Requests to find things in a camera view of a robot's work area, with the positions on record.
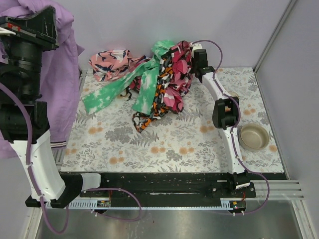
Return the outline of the red pink camo cloth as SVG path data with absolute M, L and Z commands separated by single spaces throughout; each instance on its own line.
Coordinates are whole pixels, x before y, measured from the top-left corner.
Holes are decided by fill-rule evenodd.
M 169 112 L 174 114 L 182 112 L 184 107 L 182 97 L 189 92 L 191 86 L 191 51 L 190 43 L 185 40 L 175 43 L 168 51 L 172 59 L 173 78 L 164 100 L 171 106 Z

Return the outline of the purple cloth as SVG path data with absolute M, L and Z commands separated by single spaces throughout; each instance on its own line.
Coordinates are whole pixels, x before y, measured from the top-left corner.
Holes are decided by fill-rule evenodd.
M 59 47 L 42 54 L 40 93 L 41 101 L 47 102 L 51 148 L 58 150 L 67 144 L 79 100 L 78 56 L 84 49 L 75 40 L 74 16 L 52 0 L 2 0 L 0 14 L 26 17 L 49 5 L 55 8 Z

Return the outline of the green tie-dye cloth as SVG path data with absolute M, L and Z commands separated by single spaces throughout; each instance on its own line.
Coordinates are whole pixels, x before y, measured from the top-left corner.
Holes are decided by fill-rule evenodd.
M 168 53 L 175 43 L 171 40 L 156 42 L 151 58 L 146 55 L 132 56 L 130 50 L 106 50 L 92 55 L 89 64 L 98 82 L 106 83 L 100 89 L 82 98 L 88 114 L 96 113 L 124 91 L 138 92 L 132 109 L 149 115 L 155 96 L 161 57 Z

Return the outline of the black orange patterned cloth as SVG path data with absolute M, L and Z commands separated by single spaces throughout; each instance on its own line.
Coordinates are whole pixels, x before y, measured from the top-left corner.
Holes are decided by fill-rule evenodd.
M 139 95 L 133 105 L 136 111 L 132 116 L 137 132 L 144 131 L 150 123 L 161 119 L 171 109 L 164 100 L 173 78 L 171 56 L 164 51 L 154 52 L 152 58 L 140 64 L 134 71 L 119 80 L 125 88 L 138 89 Z

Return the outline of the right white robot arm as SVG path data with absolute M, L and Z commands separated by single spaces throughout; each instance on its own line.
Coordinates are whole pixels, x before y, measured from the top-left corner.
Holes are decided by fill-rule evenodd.
M 205 49 L 192 50 L 192 71 L 214 100 L 212 121 L 222 136 L 228 159 L 228 182 L 232 190 L 250 185 L 247 170 L 242 163 L 237 125 L 240 121 L 239 98 L 232 97 L 223 87 L 213 67 L 208 65 Z

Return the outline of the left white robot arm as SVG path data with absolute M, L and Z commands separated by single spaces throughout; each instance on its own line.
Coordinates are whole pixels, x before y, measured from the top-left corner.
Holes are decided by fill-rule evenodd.
M 47 103 L 41 101 L 42 54 L 58 48 L 55 8 L 30 16 L 2 16 L 0 131 L 19 157 L 31 187 L 25 204 L 63 209 L 82 192 L 100 187 L 98 173 L 60 173 L 50 145 Z

